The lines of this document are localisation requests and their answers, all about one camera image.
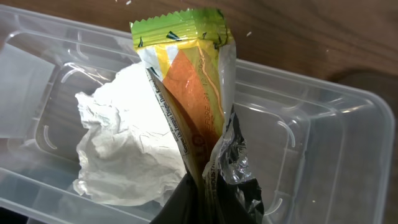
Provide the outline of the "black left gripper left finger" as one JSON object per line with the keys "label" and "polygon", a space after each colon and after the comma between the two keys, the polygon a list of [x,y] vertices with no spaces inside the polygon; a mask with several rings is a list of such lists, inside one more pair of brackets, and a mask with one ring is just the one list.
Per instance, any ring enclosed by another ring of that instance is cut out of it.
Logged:
{"label": "black left gripper left finger", "polygon": [[201,203],[190,173],[184,175],[172,196],[150,224],[201,224]]}

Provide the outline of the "white napkin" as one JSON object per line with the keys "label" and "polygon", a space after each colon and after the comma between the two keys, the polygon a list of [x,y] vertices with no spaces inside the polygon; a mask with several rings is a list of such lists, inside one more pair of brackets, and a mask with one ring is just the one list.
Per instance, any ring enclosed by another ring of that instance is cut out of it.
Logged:
{"label": "white napkin", "polygon": [[96,203],[165,205],[186,170],[141,63],[120,70],[92,95],[75,95],[87,133],[76,147],[73,183]]}

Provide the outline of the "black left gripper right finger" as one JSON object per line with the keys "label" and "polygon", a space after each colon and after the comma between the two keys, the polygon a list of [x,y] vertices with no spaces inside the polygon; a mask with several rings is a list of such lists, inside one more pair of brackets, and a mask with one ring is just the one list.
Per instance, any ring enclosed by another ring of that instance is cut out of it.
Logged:
{"label": "black left gripper right finger", "polygon": [[217,180],[216,223],[258,224],[262,223],[264,205],[261,188],[256,179],[240,184],[227,184],[220,174]]}

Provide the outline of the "green yellow snack wrapper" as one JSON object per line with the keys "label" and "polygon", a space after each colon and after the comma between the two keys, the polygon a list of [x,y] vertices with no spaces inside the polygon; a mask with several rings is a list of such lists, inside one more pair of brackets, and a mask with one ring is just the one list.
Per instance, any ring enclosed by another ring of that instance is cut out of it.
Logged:
{"label": "green yellow snack wrapper", "polygon": [[227,184],[256,179],[234,110],[236,46],[223,13],[187,9],[130,24],[134,50],[187,172],[203,223],[216,223],[218,174]]}

